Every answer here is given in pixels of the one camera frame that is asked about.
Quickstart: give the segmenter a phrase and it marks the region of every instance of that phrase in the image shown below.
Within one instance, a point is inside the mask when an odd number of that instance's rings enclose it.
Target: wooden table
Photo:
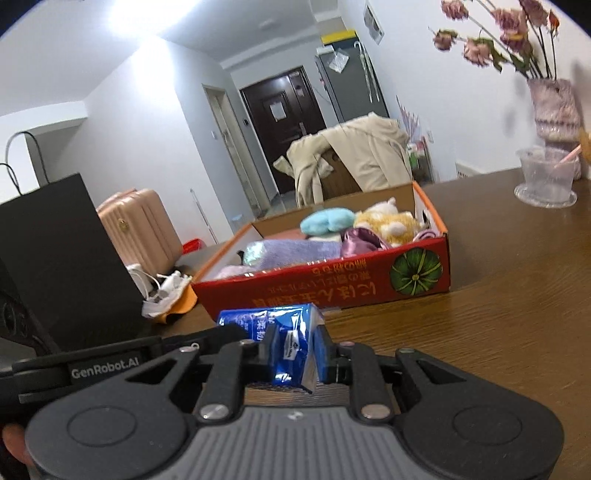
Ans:
[[[566,444],[551,480],[591,479],[591,183],[563,210],[521,203],[520,170],[426,188],[450,231],[452,291],[344,310],[327,318],[335,341],[393,354],[412,346],[531,397],[560,418]],[[166,335],[212,325],[201,308]],[[293,401],[250,391],[250,403]],[[321,387],[306,404],[347,402]]]

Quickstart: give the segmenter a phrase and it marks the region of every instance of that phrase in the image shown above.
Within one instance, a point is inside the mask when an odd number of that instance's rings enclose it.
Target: beige coat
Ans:
[[[408,135],[396,120],[375,113],[308,135],[291,144],[289,162],[281,157],[275,168],[295,179],[298,206],[323,201],[320,179],[332,171],[321,158],[330,147],[364,192],[395,187],[412,180],[406,145]]]

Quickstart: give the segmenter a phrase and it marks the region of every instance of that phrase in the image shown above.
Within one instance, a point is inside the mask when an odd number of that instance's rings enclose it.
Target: blue plush toy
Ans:
[[[310,236],[339,233],[351,228],[355,214],[346,208],[328,208],[314,212],[300,223],[302,233]]]

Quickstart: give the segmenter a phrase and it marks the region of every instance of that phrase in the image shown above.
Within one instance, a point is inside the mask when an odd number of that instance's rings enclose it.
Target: plastic cup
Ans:
[[[577,201],[572,191],[577,158],[560,163],[569,152],[559,148],[519,150],[525,183],[515,189],[522,202],[543,208],[564,208]]]

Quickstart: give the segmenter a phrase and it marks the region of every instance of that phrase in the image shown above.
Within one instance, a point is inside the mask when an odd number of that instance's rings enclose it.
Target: red cardboard box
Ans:
[[[426,219],[439,236],[392,250],[213,280],[250,243],[298,228],[311,213],[331,207],[354,212],[395,197],[400,212]],[[321,205],[259,220],[242,228],[195,276],[193,288],[212,316],[221,310],[315,303],[356,307],[441,293],[450,287],[447,228],[417,183],[355,193]]]

